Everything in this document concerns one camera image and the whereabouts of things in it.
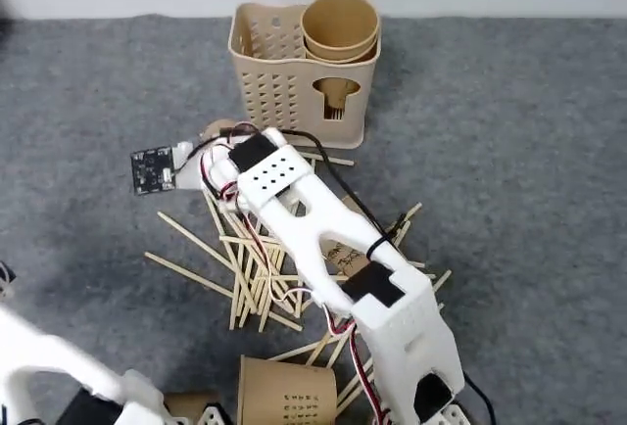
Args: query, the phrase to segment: white robotic arm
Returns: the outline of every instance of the white robotic arm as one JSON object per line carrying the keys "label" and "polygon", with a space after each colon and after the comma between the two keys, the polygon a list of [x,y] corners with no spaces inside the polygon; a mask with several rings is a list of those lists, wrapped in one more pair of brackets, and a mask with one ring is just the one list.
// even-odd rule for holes
{"label": "white robotic arm", "polygon": [[[380,232],[350,211],[277,129],[236,141],[233,150],[213,147],[189,164],[186,185],[211,185],[216,191],[236,181],[237,208],[254,213],[281,241],[314,301],[356,321],[391,418],[402,424],[437,423],[464,379],[455,339],[429,279],[384,241],[372,251],[371,264],[339,286],[327,272],[320,240],[366,253],[380,242]],[[204,178],[194,176],[194,169]],[[181,176],[178,185],[186,180]],[[304,216],[287,211],[286,202],[296,200],[305,205]]]}

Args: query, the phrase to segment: paper cup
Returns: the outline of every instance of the paper cup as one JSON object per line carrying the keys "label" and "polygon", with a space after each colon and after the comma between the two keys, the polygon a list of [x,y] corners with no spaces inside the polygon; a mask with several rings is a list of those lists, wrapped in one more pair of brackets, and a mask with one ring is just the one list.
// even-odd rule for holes
{"label": "paper cup", "polygon": [[379,24],[378,14],[365,0],[317,0],[301,15],[307,48],[327,61],[357,58],[369,51]]}
{"label": "paper cup", "polygon": [[336,407],[332,369],[242,356],[237,423],[333,425]]}
{"label": "paper cup", "polygon": [[316,60],[316,61],[320,61],[321,63],[327,63],[328,65],[351,65],[354,63],[361,63],[363,61],[369,61],[374,57],[374,55],[376,54],[376,47],[377,47],[378,40],[379,40],[379,37],[376,36],[374,38],[374,41],[372,42],[372,44],[369,46],[367,50],[359,53],[358,55],[352,58],[347,58],[345,60],[325,60],[321,58],[320,56],[317,56],[316,54],[314,54],[308,48],[306,44],[305,45],[305,57],[309,58],[310,60]]}

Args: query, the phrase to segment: pile of sticks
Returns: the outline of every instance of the pile of sticks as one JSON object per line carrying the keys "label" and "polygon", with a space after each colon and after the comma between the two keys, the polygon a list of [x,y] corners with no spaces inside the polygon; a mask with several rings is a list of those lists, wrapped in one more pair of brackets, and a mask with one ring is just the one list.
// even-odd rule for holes
{"label": "pile of sticks", "polygon": [[[314,169],[316,162],[322,161],[322,156],[318,154],[303,152],[301,155],[311,161]],[[330,161],[337,165],[352,166],[355,164],[353,161],[345,159],[330,158]],[[211,193],[204,192],[204,195],[226,256],[164,212],[158,212],[158,216],[214,260],[232,271],[234,274],[232,290],[199,275],[196,271],[166,260],[154,253],[145,252],[145,257],[228,297],[231,300],[228,323],[230,330],[235,329],[235,327],[243,327],[251,315],[256,315],[259,318],[260,332],[264,331],[268,320],[280,322],[298,332],[302,331],[303,326],[298,321],[301,319],[303,311],[310,305],[309,301],[304,302],[303,293],[290,293],[283,303],[275,303],[268,293],[267,275],[269,270],[272,273],[274,292],[279,298],[290,288],[303,286],[303,280],[298,275],[282,273],[285,262],[284,247],[279,241],[269,237],[265,229],[257,222],[255,231],[268,254],[268,263],[265,263],[264,255],[256,246],[242,221],[232,213],[220,212],[217,201]],[[298,205],[290,209],[292,213],[296,213],[298,210]],[[347,276],[342,273],[332,275],[332,277],[337,281],[347,279]],[[273,307],[278,307],[283,312],[275,312],[272,310]]]}
{"label": "pile of sticks", "polygon": [[[316,162],[322,160],[322,157],[312,153],[301,153],[303,157],[311,160],[312,167],[315,169]],[[354,165],[353,161],[330,158],[330,161],[337,165]],[[216,248],[201,240],[196,234],[182,226],[179,222],[172,219],[163,212],[158,212],[159,217],[165,221],[170,227],[182,234],[192,243],[196,244],[203,251],[209,254],[214,260],[225,266],[234,274],[232,289],[224,288],[214,281],[211,281],[197,272],[185,268],[173,261],[166,260],[151,252],[145,252],[144,255],[156,263],[169,268],[180,275],[183,275],[204,287],[213,290],[227,297],[231,301],[231,310],[229,316],[229,329],[235,327],[243,327],[252,315],[259,318],[259,331],[263,332],[268,320],[273,320],[283,324],[290,329],[301,332],[303,326],[299,323],[302,314],[307,309],[312,300],[303,300],[302,292],[291,293],[283,303],[275,303],[268,294],[267,274],[271,270],[273,288],[279,298],[290,288],[295,286],[303,286],[304,282],[298,275],[283,274],[283,266],[285,262],[285,249],[279,241],[267,235],[265,229],[257,221],[255,231],[259,239],[265,247],[268,254],[268,263],[264,261],[264,255],[256,246],[255,241],[251,237],[248,229],[237,216],[231,213],[223,213],[218,210],[217,201],[214,196],[208,192],[204,192],[205,200],[209,213],[212,215],[217,228],[219,241],[221,242],[226,256],[221,254]],[[412,207],[402,221],[399,230],[393,238],[394,245],[398,248],[406,237],[411,226],[411,218],[422,208],[420,203]],[[292,213],[298,211],[298,205],[290,209]],[[411,261],[410,264],[418,269],[425,268],[425,264],[419,261]],[[442,285],[451,276],[451,271],[446,270],[440,277],[432,273],[425,273],[433,281],[433,290],[438,292]],[[331,275],[337,281],[344,281],[348,277],[338,272]],[[281,313],[272,310],[273,306],[277,306],[282,310]],[[443,304],[439,304],[438,308],[442,309]],[[344,350],[348,340],[350,331],[341,336],[332,337],[329,332],[318,341],[305,345],[298,349],[279,354],[270,358],[270,360],[284,360],[301,354],[309,353],[305,365],[312,365],[324,351],[324,349],[335,344],[330,358],[326,362],[327,368],[332,368],[336,360]],[[372,359],[369,358],[363,365],[365,372],[368,374],[368,381],[372,381],[373,373]],[[360,394],[362,393],[362,385],[356,375],[346,387],[338,395],[337,415],[342,413]]]}

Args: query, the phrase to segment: beige basket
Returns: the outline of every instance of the beige basket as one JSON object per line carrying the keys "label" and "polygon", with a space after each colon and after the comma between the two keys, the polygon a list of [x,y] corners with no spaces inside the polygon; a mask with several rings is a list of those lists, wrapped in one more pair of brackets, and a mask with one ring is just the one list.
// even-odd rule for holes
{"label": "beige basket", "polygon": [[[228,47],[246,111],[258,127],[300,129],[315,135],[324,146],[357,148],[363,141],[365,109],[381,52],[380,39],[370,58],[361,63],[330,65],[306,59],[300,26],[305,7],[238,7]],[[324,94],[314,88],[316,81],[326,77],[350,79],[359,85],[357,92],[346,97],[343,110],[325,107]],[[304,138],[289,138],[293,144],[312,145]]]}

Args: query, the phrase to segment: gray carpet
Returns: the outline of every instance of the gray carpet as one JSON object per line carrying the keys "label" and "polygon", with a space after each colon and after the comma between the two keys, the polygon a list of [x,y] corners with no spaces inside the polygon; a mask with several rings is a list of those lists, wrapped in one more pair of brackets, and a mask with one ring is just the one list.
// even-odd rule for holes
{"label": "gray carpet", "polygon": [[[217,388],[233,410],[239,355],[319,338],[322,316],[308,311],[300,335],[227,332],[225,299],[142,258],[228,284],[156,215],[215,241],[202,198],[134,197],[128,159],[242,117],[228,28],[15,25],[0,56],[0,258],[20,276],[10,306],[36,325],[163,390]],[[383,37],[346,179],[386,221],[424,204],[405,252],[453,270],[444,315],[501,423],[624,422],[627,22],[386,20]],[[35,380],[47,419],[74,388]]]}

